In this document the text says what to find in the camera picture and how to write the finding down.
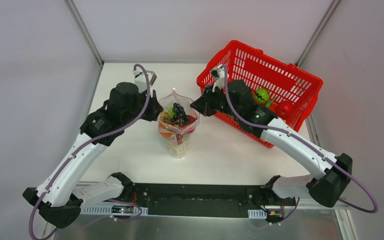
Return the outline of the dark grape bunch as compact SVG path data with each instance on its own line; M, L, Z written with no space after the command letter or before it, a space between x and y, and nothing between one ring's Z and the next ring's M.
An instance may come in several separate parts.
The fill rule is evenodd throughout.
M185 109L182 105L175 102L171 108L172 116L171 121L180 126L185 126L190 123L189 116L186 114Z

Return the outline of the green mangosteen fruit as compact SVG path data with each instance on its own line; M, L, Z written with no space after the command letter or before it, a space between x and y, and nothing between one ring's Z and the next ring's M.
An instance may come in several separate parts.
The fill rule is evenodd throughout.
M265 105L270 100L270 94L265 88L260 87L254 91L253 99L257 104Z

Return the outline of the orange fruit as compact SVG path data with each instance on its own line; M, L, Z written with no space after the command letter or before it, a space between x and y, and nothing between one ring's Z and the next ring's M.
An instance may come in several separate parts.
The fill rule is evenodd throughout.
M164 138L171 138L173 133L172 132L159 132Z

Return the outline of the light green round fruit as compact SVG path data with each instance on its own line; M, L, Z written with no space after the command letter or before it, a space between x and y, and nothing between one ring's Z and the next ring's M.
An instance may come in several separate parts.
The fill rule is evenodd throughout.
M174 116L175 116L175 112L174 112L174 110L173 110L173 107L170 107L170 108L168 109L168 111L167 111L167 115L168 115L168 117L169 117L170 119L173 119L173 118L174 118Z

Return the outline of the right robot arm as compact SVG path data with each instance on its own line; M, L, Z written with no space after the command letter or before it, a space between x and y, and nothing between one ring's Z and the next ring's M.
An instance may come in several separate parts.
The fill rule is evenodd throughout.
M228 94L217 86L206 86L191 108L206 117L216 113L232 117L243 131L276 146L309 172L303 176L272 177L265 185L264 200L276 205L285 198L313 198L332 208L351 181L346 174L352 171L352 158L301 138L273 111L256 104L252 90L243 80L233 80L227 86Z

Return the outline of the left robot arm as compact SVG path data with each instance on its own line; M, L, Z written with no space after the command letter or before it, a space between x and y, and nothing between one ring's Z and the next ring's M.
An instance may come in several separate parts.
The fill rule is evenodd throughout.
M76 185L127 127L137 120L156 121L162 110L152 86L141 89L137 83L118 83L103 105L87 116L73 147L58 167L41 185L28 187L22 196L58 229L68 227L83 210L101 202L115 198L123 203L129 201L133 182L121 172L87 187Z

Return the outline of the clear zip top bag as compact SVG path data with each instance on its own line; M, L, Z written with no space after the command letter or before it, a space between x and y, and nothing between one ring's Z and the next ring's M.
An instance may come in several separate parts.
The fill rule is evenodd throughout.
M171 93L168 94L167 96L161 98L159 101L160 105L163 107L162 112L167 112L170 107L173 107L174 103L179 103L180 105L182 105L187 115L192 115L193 117L197 118L196 122L193 125L195 127L195 130L196 130L196 128L198 127L198 125L200 123L200 114L196 110L194 110L190 107L190 104L192 102L193 102L193 99L191 99L187 96L183 96L181 94L178 94L175 88L172 88ZM191 136L195 130L192 133L186 133L186 131L182 129L182 126L180 126L180 127L173 127L173 126L168 126L168 125L164 126L163 123L160 121L161 113L159 114L159 116L157 118L157 122L158 122L157 132L159 134L160 134L160 132L173 133L171 138L163 137L160 134L160 136L162 137L162 142L164 144L164 147L166 148L167 139L171 139L171 140L176 139L179 144L181 144L183 142L183 140L188 140L188 146L189 146L189 141L190 141Z

